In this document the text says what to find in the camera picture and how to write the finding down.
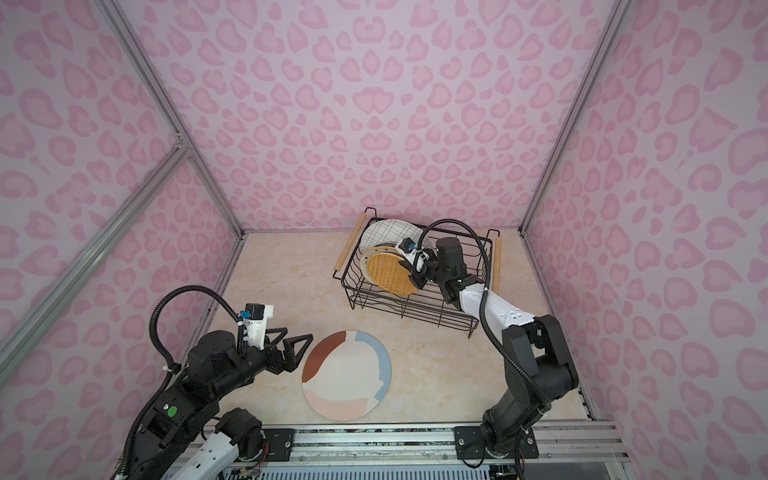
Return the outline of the star pattern character plate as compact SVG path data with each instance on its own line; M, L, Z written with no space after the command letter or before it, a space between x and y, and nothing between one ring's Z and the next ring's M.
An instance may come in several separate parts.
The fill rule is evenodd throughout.
M377 253L391 253L391 254L398 255L397 249L390 244L377 245L369 248L368 250L362 253L361 259L360 259L361 271L365 279L371 284L374 284L374 281L370 273L368 272L368 263L372 259L372 257Z

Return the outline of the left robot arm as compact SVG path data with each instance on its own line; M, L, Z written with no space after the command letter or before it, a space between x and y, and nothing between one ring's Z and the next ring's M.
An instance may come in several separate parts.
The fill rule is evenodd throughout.
M191 349L180 376L167 381L142 408L121 455L117 479L159 479L220 411L229 393L250 385L265 371L279 375L297 369L311 334L289 337L286 328L260 350L237 347L229 331L204 335Z

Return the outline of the tan woven bamboo tray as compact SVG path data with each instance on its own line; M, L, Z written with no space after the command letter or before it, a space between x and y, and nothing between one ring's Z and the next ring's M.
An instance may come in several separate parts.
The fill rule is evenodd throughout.
M401 258L391 253L377 253L368 263L374 284L394 295L408 296L418 291L410 280L410 272L400 264Z

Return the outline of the white grid pattern plate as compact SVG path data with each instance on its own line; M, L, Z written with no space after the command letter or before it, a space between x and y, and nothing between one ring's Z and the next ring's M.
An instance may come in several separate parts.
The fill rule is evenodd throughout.
M399 244L403 239L417 241L422 229L409 222L397 219L385 219L373 222L362 233L358 248L365 252L382 244Z

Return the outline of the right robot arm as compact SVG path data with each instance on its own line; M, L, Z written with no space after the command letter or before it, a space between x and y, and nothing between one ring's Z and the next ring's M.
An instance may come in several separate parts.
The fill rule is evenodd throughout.
M506 390L483 415L484 448L494 456L522 455L525 435L547 414L554 401L578 388L565 335L552 315L536 316L513 305L490 284L471 274L460 241L441 238L434 248L404 240L401 262L409 280L421 289L439 287L443 300L479 321L502 356Z

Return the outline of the large pastel colour-block plate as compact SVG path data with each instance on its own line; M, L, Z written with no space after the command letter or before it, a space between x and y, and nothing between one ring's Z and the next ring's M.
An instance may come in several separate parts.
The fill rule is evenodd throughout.
M312 350L302 372L302 390L320 416L351 422L381 403L391 378L384 345L366 332L346 330L326 337Z

